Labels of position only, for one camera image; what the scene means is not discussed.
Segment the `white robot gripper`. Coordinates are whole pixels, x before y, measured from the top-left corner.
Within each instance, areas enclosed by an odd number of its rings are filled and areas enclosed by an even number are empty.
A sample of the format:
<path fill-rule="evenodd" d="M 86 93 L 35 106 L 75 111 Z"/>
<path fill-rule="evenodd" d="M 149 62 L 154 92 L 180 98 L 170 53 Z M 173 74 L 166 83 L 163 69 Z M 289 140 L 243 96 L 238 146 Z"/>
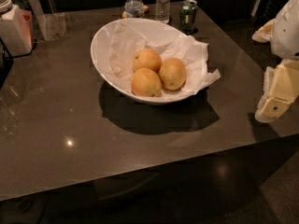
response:
<path fill-rule="evenodd" d="M 258 43 L 270 41 L 271 51 L 283 60 L 276 68 L 267 67 L 263 96 L 255 118 L 261 123 L 279 119 L 299 96 L 299 0 L 289 0 L 277 16 L 252 35 Z"/>

